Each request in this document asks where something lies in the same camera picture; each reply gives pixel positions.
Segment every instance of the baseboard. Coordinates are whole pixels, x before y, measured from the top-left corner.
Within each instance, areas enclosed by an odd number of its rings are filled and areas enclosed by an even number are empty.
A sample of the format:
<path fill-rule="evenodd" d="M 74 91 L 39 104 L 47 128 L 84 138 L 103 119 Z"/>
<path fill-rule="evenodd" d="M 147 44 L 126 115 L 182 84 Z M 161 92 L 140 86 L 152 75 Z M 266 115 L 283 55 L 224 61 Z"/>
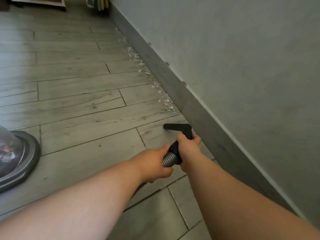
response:
<path fill-rule="evenodd" d="M 112 21 L 130 42 L 130 45 L 138 51 L 147 67 L 181 110 L 190 125 L 200 135 L 202 141 L 222 168 L 238 180 L 295 214 L 294 210 L 278 191 L 266 180 L 243 151 L 172 72 L 169 66 L 111 2 L 109 13 Z"/>

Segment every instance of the right arm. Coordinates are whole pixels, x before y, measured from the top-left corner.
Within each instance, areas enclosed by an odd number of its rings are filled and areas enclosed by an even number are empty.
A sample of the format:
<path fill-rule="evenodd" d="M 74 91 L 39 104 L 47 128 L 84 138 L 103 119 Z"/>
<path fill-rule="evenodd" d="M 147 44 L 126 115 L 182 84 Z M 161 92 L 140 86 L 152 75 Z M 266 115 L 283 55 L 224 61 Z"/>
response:
<path fill-rule="evenodd" d="M 177 137 L 181 168 L 188 175 L 212 239 L 320 239 L 308 222 L 232 177 L 198 145 L 200 137 Z"/>

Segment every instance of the tile floor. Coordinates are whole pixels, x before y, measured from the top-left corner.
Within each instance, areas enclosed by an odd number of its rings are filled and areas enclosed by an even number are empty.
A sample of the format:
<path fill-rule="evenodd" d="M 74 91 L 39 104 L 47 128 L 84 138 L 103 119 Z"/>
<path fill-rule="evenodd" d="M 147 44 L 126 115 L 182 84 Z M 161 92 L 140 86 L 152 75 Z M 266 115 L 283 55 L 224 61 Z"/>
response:
<path fill-rule="evenodd" d="M 0 125 L 27 131 L 42 146 L 30 177 L 0 194 L 0 220 L 146 148 L 174 142 L 177 132 L 162 125 L 186 123 L 151 88 L 155 78 L 138 72 L 140 61 L 130 61 L 123 50 L 130 45 L 119 42 L 108 17 L 84 5 L 67 10 L 0 13 Z M 179 166 L 130 200 L 109 239 L 210 239 Z"/>

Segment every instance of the bare skin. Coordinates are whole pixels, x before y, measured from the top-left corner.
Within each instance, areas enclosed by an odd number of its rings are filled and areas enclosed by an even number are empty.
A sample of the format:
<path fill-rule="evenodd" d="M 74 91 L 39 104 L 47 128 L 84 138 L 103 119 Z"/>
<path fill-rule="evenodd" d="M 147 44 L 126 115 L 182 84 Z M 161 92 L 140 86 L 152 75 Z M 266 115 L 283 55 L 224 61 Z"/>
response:
<path fill-rule="evenodd" d="M 205 157 L 201 139 L 177 137 L 181 168 L 213 239 L 320 239 L 309 223 L 230 176 Z M 54 193 L 0 223 L 6 240 L 104 240 L 137 187 L 169 177 L 162 158 L 170 145 L 145 150 Z"/>

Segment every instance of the forearm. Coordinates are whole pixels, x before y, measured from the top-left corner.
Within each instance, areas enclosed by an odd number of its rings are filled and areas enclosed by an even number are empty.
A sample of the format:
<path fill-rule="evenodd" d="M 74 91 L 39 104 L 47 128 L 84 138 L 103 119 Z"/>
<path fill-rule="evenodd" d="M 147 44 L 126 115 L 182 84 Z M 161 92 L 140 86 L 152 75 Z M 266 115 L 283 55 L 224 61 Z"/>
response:
<path fill-rule="evenodd" d="M 311 225 L 241 183 L 202 154 L 187 162 L 213 239 L 319 239 Z"/>
<path fill-rule="evenodd" d="M 131 161 L 52 194 L 0 224 L 3 239 L 105 239 L 142 183 Z"/>

